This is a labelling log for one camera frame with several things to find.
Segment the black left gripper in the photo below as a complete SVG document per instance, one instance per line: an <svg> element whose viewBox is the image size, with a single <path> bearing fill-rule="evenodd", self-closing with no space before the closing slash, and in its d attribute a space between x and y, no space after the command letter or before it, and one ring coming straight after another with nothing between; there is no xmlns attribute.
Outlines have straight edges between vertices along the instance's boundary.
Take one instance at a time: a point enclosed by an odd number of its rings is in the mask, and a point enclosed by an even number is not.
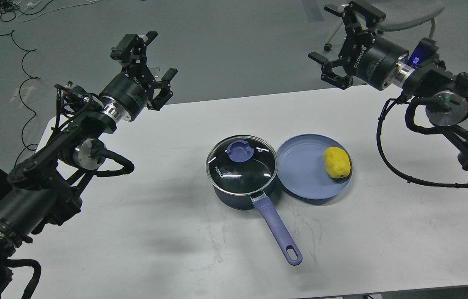
<svg viewBox="0 0 468 299"><path fill-rule="evenodd" d="M103 113L113 118L134 121L143 109L161 110L173 96L171 80L178 70L170 68L156 81L147 67L147 46L158 36L158 32L147 32L143 36L126 34L112 48L110 58L117 61L122 70L101 91Z"/></svg>

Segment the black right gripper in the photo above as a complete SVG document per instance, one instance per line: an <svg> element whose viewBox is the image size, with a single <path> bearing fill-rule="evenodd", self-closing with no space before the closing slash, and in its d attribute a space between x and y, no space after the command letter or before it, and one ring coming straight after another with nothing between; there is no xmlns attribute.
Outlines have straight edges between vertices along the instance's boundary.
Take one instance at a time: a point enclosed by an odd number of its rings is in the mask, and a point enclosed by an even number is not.
<svg viewBox="0 0 468 299"><path fill-rule="evenodd" d="M366 0L351 0L341 5L330 4L324 10L340 19L329 32L327 40L331 40L342 25L348 36L359 35L361 32L371 36L347 37L339 52L339 59L334 61L315 51L308 53L308 58L321 66L321 80L345 90L352 86L352 76L355 76L379 91L386 89L390 84L388 78L397 64L409 57L408 50L377 37L376 27L387 15ZM339 76L333 71L341 66L345 70L345 76Z"/></svg>

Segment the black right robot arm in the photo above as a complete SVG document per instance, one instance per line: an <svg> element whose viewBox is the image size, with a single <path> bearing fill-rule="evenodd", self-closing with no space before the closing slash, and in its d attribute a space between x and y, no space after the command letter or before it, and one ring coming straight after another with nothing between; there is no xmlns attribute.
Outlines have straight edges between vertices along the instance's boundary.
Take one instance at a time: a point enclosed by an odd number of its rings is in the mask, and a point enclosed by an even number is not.
<svg viewBox="0 0 468 299"><path fill-rule="evenodd" d="M395 104L406 104L405 125L423 135L443 135L458 149L458 162L468 172L468 73L446 69L434 40L423 38L412 53L378 37L375 28L386 15L364 0L352 0L343 8L325 11L342 19L346 36L338 58L330 61L317 52L308 57L321 66L321 80L347 89L357 78L382 91L401 88L397 98L384 104L376 131L378 153L385 165L409 183L423 186L468 189L468 183L439 183L414 178L396 169L386 158L381 134L383 121Z"/></svg>

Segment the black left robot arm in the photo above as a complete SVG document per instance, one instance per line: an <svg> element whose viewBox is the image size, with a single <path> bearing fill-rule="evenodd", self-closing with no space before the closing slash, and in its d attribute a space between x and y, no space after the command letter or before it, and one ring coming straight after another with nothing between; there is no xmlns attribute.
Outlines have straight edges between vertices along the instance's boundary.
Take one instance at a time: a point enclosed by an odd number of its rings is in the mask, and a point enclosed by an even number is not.
<svg viewBox="0 0 468 299"><path fill-rule="evenodd" d="M22 298L30 299L40 281L40 263L12 259L16 249L31 243L45 225L62 225L78 214L80 196L93 178L134 171L133 163L107 149L100 137L114 133L121 120L134 121L145 108L160 110L173 96L177 70L157 80L147 65L147 47L157 36L126 34L110 55L121 71L98 95L71 82L55 85L56 122L48 141L9 174L0 171L0 298L14 267L33 269Z"/></svg>

